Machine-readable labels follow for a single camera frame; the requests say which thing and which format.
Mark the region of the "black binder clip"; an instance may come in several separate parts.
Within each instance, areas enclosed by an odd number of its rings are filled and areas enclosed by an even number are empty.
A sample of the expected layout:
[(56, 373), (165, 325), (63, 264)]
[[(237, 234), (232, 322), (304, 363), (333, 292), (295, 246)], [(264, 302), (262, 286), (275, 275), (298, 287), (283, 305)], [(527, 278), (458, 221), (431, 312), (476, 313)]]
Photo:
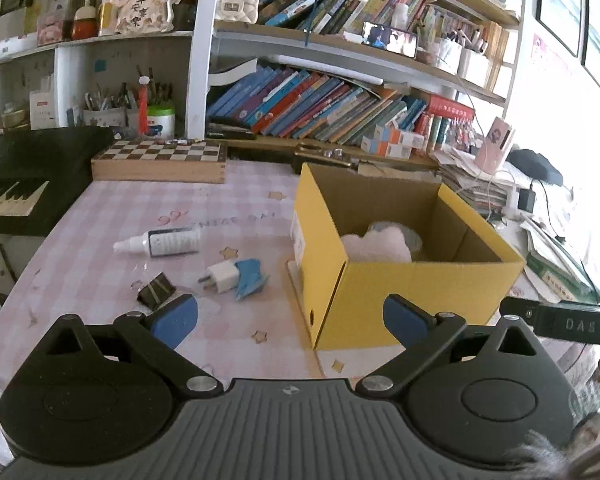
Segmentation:
[(160, 273), (140, 288), (136, 300), (142, 306), (155, 311), (170, 299), (175, 291), (176, 287), (166, 277), (166, 274)]

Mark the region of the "white charger plug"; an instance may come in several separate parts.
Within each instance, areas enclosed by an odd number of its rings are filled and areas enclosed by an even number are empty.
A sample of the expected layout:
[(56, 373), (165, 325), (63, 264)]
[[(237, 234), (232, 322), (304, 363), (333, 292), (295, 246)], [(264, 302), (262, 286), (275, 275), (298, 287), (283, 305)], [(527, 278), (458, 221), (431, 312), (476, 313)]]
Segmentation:
[(218, 294), (222, 294), (237, 287), (239, 270), (234, 261), (225, 260), (209, 266), (198, 282), (204, 287), (212, 288)]

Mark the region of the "white spray bottle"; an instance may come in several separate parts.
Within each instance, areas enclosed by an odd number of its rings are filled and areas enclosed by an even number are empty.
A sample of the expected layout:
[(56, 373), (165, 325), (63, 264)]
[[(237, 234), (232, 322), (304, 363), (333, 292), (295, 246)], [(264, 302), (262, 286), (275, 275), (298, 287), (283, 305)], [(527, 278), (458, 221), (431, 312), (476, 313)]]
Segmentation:
[(191, 254), (200, 248), (199, 228), (154, 229), (114, 243), (114, 252), (149, 258)]

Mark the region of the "pink plush toy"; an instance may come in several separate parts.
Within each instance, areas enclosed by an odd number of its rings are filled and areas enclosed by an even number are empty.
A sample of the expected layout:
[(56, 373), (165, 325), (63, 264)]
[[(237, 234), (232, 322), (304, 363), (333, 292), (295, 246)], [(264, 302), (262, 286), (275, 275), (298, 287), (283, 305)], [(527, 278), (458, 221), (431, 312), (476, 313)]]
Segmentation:
[(348, 258), (353, 262), (410, 263), (412, 253), (402, 231), (388, 226), (381, 231), (367, 231), (363, 236), (346, 234), (340, 238)]

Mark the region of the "blue paper crane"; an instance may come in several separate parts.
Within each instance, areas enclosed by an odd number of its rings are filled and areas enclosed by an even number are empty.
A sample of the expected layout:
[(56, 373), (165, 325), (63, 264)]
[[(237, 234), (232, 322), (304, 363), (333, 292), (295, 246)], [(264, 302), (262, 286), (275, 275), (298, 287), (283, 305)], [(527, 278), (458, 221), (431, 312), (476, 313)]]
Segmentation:
[(245, 259), (235, 262), (238, 271), (238, 283), (236, 286), (237, 300), (260, 292), (268, 281), (268, 276), (262, 272), (261, 261), (259, 259)]

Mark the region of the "yellow cardboard box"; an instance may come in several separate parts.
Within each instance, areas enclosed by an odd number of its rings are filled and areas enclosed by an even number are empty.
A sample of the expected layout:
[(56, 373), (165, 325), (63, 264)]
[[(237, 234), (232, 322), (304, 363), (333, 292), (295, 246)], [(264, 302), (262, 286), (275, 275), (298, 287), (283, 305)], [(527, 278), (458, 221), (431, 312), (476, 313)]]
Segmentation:
[(290, 237), (318, 351), (390, 346), (391, 294), (427, 313), (490, 320), (526, 263), (446, 185), (301, 169)]

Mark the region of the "green thick book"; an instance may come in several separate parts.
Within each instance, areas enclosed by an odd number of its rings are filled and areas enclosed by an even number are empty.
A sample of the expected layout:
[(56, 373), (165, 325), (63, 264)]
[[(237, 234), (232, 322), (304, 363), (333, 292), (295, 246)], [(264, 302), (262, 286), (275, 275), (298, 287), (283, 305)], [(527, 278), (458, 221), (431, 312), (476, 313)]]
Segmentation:
[(600, 304), (600, 292), (588, 281), (575, 278), (536, 252), (528, 252), (527, 266), (560, 300)]

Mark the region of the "pink checked tablecloth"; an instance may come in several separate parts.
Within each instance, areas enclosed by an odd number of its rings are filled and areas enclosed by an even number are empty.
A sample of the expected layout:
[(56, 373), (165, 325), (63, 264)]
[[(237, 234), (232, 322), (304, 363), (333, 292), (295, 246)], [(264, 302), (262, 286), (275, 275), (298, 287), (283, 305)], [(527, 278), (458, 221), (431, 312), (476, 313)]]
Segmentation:
[[(290, 237), (300, 174), (266, 162), (231, 162), (222, 184), (100, 181), (60, 220), (0, 312), (0, 395), (58, 316), (106, 324), (138, 308), (140, 286), (156, 275), (192, 292), (200, 318), (180, 345), (216, 377), (358, 379), (400, 350), (390, 346), (318, 351), (301, 304)], [(114, 243), (154, 229), (199, 228), (191, 254), (149, 258), (114, 252)], [(522, 258), (524, 232), (496, 231)], [(225, 260), (259, 259), (268, 281), (243, 300), (198, 280)], [(533, 298), (521, 271), (508, 294)]]

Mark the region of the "black power adapter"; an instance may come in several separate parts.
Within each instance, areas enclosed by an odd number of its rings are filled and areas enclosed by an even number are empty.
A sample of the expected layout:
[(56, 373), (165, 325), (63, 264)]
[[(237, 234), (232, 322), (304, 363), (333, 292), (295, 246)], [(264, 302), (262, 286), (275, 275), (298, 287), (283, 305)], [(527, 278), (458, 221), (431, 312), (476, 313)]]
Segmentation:
[(535, 192), (532, 188), (521, 188), (518, 192), (517, 208), (532, 214), (535, 204)]

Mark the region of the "wooden chess board box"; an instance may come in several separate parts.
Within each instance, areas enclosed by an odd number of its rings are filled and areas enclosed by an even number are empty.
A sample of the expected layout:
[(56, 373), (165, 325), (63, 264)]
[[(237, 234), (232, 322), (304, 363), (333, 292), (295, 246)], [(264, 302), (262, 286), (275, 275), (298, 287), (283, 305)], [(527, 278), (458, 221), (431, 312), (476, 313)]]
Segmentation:
[(117, 140), (91, 163), (94, 180), (222, 184), (226, 160), (220, 141)]

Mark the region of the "black electronic keyboard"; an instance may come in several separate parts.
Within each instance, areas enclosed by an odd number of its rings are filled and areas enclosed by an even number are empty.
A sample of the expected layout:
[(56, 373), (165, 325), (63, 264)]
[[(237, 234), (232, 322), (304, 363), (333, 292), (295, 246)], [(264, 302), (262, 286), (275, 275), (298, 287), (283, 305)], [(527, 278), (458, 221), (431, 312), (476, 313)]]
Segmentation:
[(50, 234), (91, 184), (92, 159), (113, 143), (102, 127), (0, 134), (0, 234)]

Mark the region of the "green lid white jar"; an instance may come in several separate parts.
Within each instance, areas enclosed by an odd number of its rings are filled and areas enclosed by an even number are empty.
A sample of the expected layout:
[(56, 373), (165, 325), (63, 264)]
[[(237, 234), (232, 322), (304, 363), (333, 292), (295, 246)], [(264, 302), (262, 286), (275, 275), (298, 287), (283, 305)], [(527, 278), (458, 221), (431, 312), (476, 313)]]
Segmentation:
[(147, 109), (148, 136), (163, 140), (174, 138), (175, 108), (172, 103), (149, 105)]

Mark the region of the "white bookshelf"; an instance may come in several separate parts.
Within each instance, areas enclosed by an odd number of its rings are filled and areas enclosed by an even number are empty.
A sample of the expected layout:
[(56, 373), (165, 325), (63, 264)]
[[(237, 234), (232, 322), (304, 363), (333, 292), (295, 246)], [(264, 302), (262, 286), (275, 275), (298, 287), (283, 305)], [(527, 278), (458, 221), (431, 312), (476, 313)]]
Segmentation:
[[(0, 0), (0, 132), (85, 124), (148, 130), (175, 108), (174, 138), (220, 120), (277, 143), (357, 146), (376, 122), (419, 126), (449, 100), (506, 110), (521, 23), (507, 0), (260, 0), (256, 24), (182, 0), (174, 29), (120, 35), (114, 0)], [(363, 44), (365, 22), (417, 36), (416, 58)]]

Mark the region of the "floral decorative ornament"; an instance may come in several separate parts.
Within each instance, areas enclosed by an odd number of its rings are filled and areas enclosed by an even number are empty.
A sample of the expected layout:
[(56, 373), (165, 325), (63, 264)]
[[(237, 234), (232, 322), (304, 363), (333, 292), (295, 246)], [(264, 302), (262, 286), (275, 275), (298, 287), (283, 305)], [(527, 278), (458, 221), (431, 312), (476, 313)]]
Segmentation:
[(174, 29), (174, 9), (182, 0), (114, 0), (120, 35), (162, 34)]

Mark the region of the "white quilted handbag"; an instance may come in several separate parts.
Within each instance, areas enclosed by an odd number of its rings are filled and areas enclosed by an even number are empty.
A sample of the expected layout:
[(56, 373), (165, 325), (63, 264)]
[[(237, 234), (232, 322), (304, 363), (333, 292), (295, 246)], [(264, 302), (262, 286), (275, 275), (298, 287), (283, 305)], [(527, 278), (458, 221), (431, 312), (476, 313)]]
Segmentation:
[(256, 24), (260, 0), (216, 0), (217, 21)]

